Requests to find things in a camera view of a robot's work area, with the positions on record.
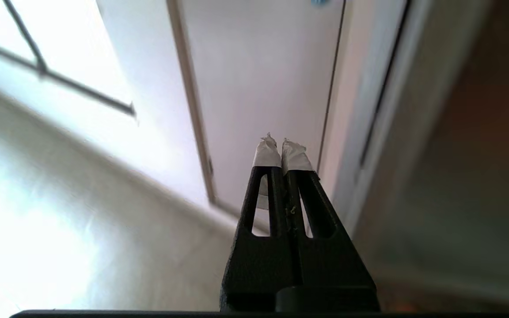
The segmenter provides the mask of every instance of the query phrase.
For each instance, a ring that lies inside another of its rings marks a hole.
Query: floor
[[[218,310],[229,233],[0,99],[0,318]]]

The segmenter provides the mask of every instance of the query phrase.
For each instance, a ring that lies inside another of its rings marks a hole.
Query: window
[[[95,0],[0,0],[0,56],[134,113]]]

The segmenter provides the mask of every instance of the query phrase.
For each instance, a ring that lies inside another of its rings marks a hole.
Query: metal window bar
[[[5,3],[5,6],[8,8],[9,13],[12,15],[13,20],[17,24],[17,27],[19,28],[21,34],[23,35],[23,38],[25,38],[32,53],[36,57],[37,63],[33,64],[30,61],[27,61],[24,58],[21,58],[11,52],[8,52],[8,51],[2,49],[2,48],[0,48],[0,57],[6,58],[9,61],[18,63],[18,64],[22,65],[23,67],[34,70],[34,71],[38,72],[41,76],[53,79],[54,81],[57,81],[57,82],[63,84],[64,86],[72,88],[72,89],[78,91],[79,93],[86,95],[87,97],[96,99],[109,107],[112,107],[116,110],[121,111],[122,113],[131,115],[131,116],[135,115],[135,109],[133,108],[133,103],[127,105],[126,103],[123,103],[121,101],[118,101],[116,99],[108,97],[107,95],[104,95],[104,94],[96,91],[95,89],[89,88],[86,85],[78,83],[77,81],[71,80],[61,74],[58,74],[57,72],[49,70],[46,67],[46,63],[45,63],[44,59],[42,58],[40,50],[38,50],[36,43],[34,42],[33,38],[30,36],[23,21],[21,20],[20,14],[16,11],[16,9],[14,8],[14,6],[10,2],[10,0],[3,0],[3,1]]]

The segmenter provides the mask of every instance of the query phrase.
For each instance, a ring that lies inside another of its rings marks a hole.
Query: black plastic part
[[[263,175],[268,178],[270,237],[252,234]],[[273,311],[276,292],[292,286],[292,260],[282,189],[281,168],[252,168],[235,241],[221,284],[221,311]]]
[[[251,233],[263,175],[269,180],[270,237]],[[301,202],[313,238],[305,235]],[[222,282],[220,309],[380,310],[374,282],[314,171],[292,170],[283,177],[278,167],[253,167]]]
[[[277,294],[280,301],[277,300],[276,310],[379,311],[374,281],[321,187],[317,174],[314,171],[288,171],[285,187],[297,287]],[[305,235],[301,202],[313,238]]]

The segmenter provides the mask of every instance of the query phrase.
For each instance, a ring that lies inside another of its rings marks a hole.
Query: white tape
[[[280,167],[280,154],[276,147],[276,141],[270,136],[261,138],[262,141],[256,147],[253,167]]]
[[[290,170],[313,171],[305,155],[305,147],[285,138],[282,143],[282,171],[286,174]]]

